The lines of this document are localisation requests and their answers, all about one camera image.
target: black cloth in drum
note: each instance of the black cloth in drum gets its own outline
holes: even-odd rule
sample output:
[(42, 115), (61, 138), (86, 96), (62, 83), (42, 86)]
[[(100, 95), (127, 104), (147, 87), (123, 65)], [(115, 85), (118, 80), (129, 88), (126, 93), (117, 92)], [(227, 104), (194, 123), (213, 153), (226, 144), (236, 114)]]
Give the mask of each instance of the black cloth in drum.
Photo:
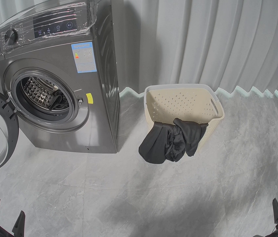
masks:
[(193, 156), (198, 143), (206, 132), (208, 123), (174, 119), (172, 124), (154, 122), (153, 128), (139, 147), (139, 154), (146, 162), (161, 164), (165, 160), (179, 161), (184, 153)]

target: plastic wrap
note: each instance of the plastic wrap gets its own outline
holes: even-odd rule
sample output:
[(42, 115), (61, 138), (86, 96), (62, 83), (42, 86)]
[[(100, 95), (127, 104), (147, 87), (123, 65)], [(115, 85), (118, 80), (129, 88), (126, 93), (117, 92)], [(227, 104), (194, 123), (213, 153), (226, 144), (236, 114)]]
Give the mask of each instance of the plastic wrap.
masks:
[(96, 13), (97, 4), (90, 1), (70, 3), (37, 12), (33, 7), (17, 20), (3, 24), (0, 28), (1, 51), (5, 54), (32, 42), (89, 34), (90, 28), (96, 22)]

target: control panel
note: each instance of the control panel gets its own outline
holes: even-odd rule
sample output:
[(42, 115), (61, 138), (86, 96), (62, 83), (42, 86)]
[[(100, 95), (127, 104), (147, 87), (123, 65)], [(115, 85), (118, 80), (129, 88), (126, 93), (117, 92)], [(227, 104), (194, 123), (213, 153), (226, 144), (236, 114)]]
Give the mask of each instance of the control panel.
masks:
[(79, 8), (78, 13), (75, 11), (75, 7), (55, 8), (11, 22), (0, 29), (1, 52), (39, 42), (48, 35), (74, 34), (87, 26), (87, 10)]
[(77, 29), (74, 8), (58, 9), (40, 14), (33, 18), (33, 23), (35, 38)]

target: button icon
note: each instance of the button icon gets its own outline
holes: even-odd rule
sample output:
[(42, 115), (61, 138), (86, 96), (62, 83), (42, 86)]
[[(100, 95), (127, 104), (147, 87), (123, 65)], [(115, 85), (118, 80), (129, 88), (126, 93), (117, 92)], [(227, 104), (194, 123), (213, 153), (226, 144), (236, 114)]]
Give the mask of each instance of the button icon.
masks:
[(72, 22), (68, 22), (68, 23), (67, 23), (67, 28), (70, 29), (70, 28), (72, 28), (72, 26), (73, 26)]

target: basket handle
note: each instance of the basket handle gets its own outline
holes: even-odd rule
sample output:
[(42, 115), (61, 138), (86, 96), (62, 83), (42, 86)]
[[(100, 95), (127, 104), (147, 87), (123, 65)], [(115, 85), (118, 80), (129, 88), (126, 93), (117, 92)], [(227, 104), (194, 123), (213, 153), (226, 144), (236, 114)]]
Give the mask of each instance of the basket handle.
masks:
[(218, 109), (217, 109), (217, 107), (215, 105), (215, 102), (212, 99), (210, 99), (210, 100), (211, 100), (212, 106), (214, 107), (214, 111), (215, 111), (216, 115), (218, 116)]

